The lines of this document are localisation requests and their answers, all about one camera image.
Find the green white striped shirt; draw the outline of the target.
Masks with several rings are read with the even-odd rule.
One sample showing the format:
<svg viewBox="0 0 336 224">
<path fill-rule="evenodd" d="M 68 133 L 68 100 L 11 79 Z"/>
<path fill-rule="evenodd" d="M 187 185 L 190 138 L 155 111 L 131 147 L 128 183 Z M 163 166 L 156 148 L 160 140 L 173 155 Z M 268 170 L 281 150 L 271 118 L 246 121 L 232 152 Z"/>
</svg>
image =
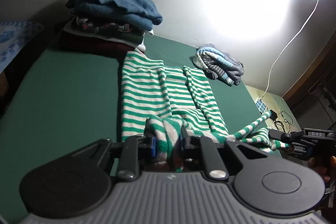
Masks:
<svg viewBox="0 0 336 224">
<path fill-rule="evenodd" d="M 128 52 L 121 69 L 121 140 L 148 132 L 156 139 L 154 165 L 183 170 L 179 154 L 181 130 L 206 136 L 214 143 L 238 140 L 264 152 L 290 148 L 270 137 L 259 125 L 270 118 L 266 111 L 241 130 L 230 133 L 205 74 L 188 66 L 168 67 L 143 53 Z"/>
</svg>

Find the blue grey striped clothes pile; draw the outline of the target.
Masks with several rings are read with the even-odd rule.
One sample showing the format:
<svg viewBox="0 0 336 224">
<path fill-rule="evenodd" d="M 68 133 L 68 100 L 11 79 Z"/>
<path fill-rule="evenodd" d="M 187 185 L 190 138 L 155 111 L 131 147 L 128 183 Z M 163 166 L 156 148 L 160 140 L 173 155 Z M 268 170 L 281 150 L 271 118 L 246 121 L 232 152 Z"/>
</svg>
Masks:
<svg viewBox="0 0 336 224">
<path fill-rule="evenodd" d="M 201 45 L 193 58 L 193 64 L 204 71 L 211 80 L 220 80 L 228 86 L 238 86 L 244 75 L 243 64 L 229 53 L 218 50 L 213 44 Z"/>
</svg>

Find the white blue power strip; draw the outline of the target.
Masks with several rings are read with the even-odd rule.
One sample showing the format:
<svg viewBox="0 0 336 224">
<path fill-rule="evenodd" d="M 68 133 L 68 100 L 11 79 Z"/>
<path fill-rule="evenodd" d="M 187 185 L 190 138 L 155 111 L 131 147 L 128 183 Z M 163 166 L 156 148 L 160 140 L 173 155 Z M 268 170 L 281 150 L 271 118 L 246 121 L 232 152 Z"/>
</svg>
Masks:
<svg viewBox="0 0 336 224">
<path fill-rule="evenodd" d="M 256 98 L 255 99 L 255 105 L 256 105 L 258 111 L 261 114 L 264 114 L 268 110 L 266 104 L 264 103 L 264 101 L 261 98 Z"/>
</svg>

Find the blue folded sweater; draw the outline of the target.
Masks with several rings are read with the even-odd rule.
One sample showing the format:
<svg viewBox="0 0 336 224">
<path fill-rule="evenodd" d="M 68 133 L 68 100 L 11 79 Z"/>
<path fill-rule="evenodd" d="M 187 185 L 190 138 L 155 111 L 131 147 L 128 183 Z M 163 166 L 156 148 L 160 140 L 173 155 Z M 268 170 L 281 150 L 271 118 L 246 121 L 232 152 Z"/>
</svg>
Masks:
<svg viewBox="0 0 336 224">
<path fill-rule="evenodd" d="M 116 19 L 144 31 L 163 22 L 163 16 L 151 0 L 68 0 L 66 7 L 78 15 Z"/>
</svg>

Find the blue white patterned towel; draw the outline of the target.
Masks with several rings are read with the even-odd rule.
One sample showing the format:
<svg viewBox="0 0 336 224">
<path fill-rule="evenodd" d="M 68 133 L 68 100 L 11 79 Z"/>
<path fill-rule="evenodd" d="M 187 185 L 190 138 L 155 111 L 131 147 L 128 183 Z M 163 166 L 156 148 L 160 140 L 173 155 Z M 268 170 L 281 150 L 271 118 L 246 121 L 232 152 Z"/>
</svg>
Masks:
<svg viewBox="0 0 336 224">
<path fill-rule="evenodd" d="M 44 30 L 44 26 L 31 21 L 1 22 L 0 28 L 0 69 L 2 73 L 23 47 L 38 33 Z"/>
</svg>

